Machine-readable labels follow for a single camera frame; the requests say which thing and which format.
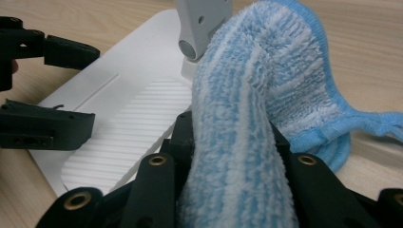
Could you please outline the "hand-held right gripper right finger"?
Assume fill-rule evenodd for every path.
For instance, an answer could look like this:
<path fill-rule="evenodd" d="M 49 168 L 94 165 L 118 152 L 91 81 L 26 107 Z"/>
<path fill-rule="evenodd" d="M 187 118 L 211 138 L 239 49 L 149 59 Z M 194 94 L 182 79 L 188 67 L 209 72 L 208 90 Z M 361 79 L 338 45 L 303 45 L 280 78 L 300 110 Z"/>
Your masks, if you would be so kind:
<path fill-rule="evenodd" d="M 290 144 L 280 131 L 271 123 L 272 132 L 274 133 L 275 145 L 281 156 L 285 169 L 288 169 L 290 157 Z"/>

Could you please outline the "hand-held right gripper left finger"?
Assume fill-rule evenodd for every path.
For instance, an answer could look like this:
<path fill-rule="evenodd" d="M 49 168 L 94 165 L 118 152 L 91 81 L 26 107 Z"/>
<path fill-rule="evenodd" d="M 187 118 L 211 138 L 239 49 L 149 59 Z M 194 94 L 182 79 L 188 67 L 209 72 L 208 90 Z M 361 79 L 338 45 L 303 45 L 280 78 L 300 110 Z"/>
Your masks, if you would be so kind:
<path fill-rule="evenodd" d="M 194 155 L 191 111 L 183 112 L 177 117 L 171 138 L 163 140 L 161 152 L 170 155 L 174 159 L 175 186 L 177 190 L 182 190 Z"/>

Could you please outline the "blue striped microfibre cloth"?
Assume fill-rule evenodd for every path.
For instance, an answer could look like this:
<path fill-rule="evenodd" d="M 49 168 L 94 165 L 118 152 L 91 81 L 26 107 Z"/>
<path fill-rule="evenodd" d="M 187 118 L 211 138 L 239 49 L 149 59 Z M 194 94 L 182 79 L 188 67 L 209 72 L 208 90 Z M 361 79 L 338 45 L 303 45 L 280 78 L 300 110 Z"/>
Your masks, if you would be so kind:
<path fill-rule="evenodd" d="M 180 228 L 297 228 L 276 133 L 332 170 L 347 161 L 354 130 L 403 142 L 403 112 L 343 99 L 324 28 L 298 0 L 258 0 L 221 26 L 194 76 L 192 119 Z"/>

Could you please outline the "white desk lamp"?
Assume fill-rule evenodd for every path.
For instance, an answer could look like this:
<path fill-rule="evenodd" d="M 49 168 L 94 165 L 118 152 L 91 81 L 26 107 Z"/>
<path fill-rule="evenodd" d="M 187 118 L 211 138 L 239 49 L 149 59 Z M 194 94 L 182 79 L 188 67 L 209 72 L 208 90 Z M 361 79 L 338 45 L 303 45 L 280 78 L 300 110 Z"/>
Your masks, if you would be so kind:
<path fill-rule="evenodd" d="M 107 194 L 131 181 L 188 110 L 199 58 L 233 0 L 174 1 L 42 102 L 95 116 L 79 149 L 31 153 L 56 195 L 85 186 Z"/>

